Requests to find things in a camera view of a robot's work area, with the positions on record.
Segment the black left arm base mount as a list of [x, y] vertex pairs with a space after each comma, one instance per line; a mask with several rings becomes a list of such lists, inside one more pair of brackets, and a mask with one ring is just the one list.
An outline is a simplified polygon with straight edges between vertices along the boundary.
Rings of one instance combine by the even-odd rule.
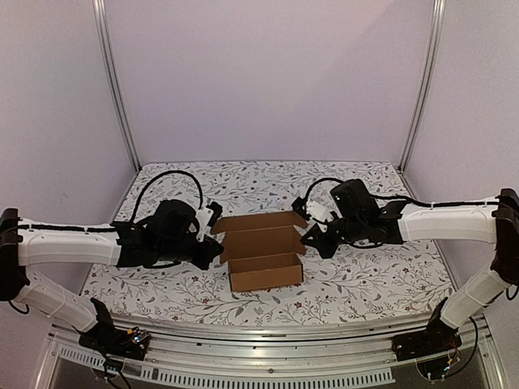
[[96, 309], [96, 323], [88, 331], [80, 332], [79, 345], [101, 355], [114, 355], [143, 361], [148, 351], [151, 334], [139, 327], [117, 329], [105, 304], [92, 297]]

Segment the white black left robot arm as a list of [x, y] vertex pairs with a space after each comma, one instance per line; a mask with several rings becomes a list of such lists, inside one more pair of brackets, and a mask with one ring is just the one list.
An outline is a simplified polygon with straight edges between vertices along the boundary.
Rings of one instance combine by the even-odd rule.
[[35, 270], [43, 263], [96, 263], [116, 268], [162, 269], [181, 262], [206, 270], [224, 248], [206, 232], [220, 218], [212, 202], [195, 210], [164, 200], [138, 222], [93, 226], [42, 224], [15, 208], [1, 214], [1, 299], [16, 301], [68, 323], [104, 352], [114, 351], [120, 334], [105, 305], [80, 297]]

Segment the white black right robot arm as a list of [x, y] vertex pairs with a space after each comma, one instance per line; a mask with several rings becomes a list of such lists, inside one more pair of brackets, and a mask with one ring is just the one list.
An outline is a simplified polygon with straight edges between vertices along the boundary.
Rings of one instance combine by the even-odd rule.
[[492, 260], [441, 302], [419, 336], [425, 353], [437, 353], [473, 314], [518, 284], [518, 194], [503, 188], [480, 200], [425, 203], [408, 195], [372, 194], [361, 179], [334, 179], [330, 195], [335, 209], [296, 198], [292, 209], [312, 221], [302, 237], [323, 259], [340, 246], [375, 249], [411, 242], [470, 242], [494, 251]]

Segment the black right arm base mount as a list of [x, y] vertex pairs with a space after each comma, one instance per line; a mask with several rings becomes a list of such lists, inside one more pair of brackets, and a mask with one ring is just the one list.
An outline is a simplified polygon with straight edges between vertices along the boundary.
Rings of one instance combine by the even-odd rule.
[[447, 352], [462, 345], [458, 330], [440, 320], [446, 301], [447, 298], [444, 298], [436, 306], [424, 329], [400, 334], [391, 339], [392, 351], [398, 361]]

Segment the brown cardboard box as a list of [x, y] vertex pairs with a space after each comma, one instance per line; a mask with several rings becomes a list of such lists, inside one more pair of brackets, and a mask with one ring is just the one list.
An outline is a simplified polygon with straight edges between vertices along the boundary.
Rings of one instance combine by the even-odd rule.
[[307, 222], [295, 212], [229, 216], [212, 227], [223, 234], [220, 263], [228, 265], [230, 290], [245, 293], [303, 282], [300, 257], [307, 252], [300, 229]]

